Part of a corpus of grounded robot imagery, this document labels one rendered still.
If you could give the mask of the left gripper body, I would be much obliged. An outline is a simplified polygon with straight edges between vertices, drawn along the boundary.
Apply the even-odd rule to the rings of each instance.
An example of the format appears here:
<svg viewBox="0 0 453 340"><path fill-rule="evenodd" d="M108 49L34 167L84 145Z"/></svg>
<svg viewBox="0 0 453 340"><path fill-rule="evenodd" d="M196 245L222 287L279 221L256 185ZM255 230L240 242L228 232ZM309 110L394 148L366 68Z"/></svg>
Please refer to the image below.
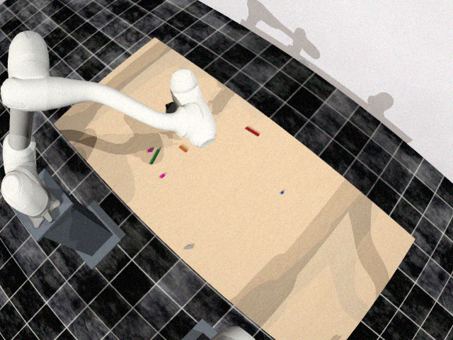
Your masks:
<svg viewBox="0 0 453 340"><path fill-rule="evenodd" d="M168 105L167 105L168 104ZM174 113L177 109L174 102L167 103L166 106L166 113Z"/></svg>

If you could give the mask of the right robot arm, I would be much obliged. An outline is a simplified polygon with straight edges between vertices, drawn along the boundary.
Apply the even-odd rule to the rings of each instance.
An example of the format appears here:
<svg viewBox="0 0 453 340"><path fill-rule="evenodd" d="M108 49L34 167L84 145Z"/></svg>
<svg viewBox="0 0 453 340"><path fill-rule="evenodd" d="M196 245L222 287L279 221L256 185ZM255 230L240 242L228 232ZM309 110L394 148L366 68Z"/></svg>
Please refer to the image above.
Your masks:
<svg viewBox="0 0 453 340"><path fill-rule="evenodd" d="M255 339L241 327L236 326L229 327L220 331L211 340L255 340Z"/></svg>

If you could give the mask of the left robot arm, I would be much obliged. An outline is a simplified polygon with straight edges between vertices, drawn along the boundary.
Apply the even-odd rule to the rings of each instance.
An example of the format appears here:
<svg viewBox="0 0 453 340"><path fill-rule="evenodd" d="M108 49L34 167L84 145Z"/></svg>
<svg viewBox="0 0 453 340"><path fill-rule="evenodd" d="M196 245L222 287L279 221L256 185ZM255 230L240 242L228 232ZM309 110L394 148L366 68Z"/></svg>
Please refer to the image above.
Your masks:
<svg viewBox="0 0 453 340"><path fill-rule="evenodd" d="M104 84L50 76L49 68L42 36L31 30L17 34L8 51L8 78L1 86L2 102L10 108L9 134L3 143L6 175L1 192L12 208L29 215L35 228L45 220L51 222L51 213L62 203L37 173L34 111L97 102L154 128L174 131L196 147L207 147L215 140L217 128L212 112L189 69L172 73L170 90L177 109L161 113Z"/></svg>

